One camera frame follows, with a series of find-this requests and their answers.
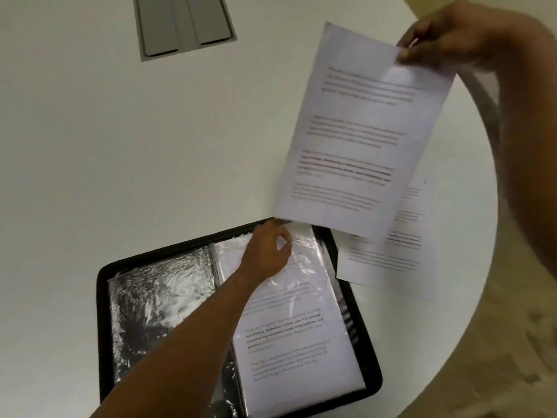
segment display book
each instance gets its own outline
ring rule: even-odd
[[[251,231],[262,222],[101,269],[101,400],[228,277]],[[289,226],[294,237],[289,264],[282,276],[264,282],[244,309],[209,416],[302,418],[371,396],[382,385],[350,283],[334,277],[337,248],[331,232],[307,224]]]

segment crinkled foil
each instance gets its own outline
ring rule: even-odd
[[[109,280],[114,382],[214,291],[206,247]]]

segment tiled floor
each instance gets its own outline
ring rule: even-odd
[[[407,0],[417,15],[449,1]],[[471,76],[465,81],[497,157],[496,106]],[[495,95],[496,88],[488,90]],[[557,417],[557,282],[520,235],[503,194],[500,200],[493,263],[476,314],[449,361],[401,418]]]

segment grey panel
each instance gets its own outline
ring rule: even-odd
[[[138,0],[145,55],[177,51],[178,37],[170,0]]]
[[[199,44],[232,37],[220,0],[188,0],[188,4]]]

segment white paper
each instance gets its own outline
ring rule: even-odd
[[[431,194],[431,182],[412,179],[391,229],[377,243],[335,231],[337,278],[433,300],[436,264],[430,233]]]
[[[455,76],[400,66],[398,50],[325,26],[276,217],[371,239],[386,233]]]
[[[307,224],[289,224],[287,266],[251,296],[233,344],[248,414],[273,417],[366,387]],[[220,276],[239,266],[251,235],[216,245]]]

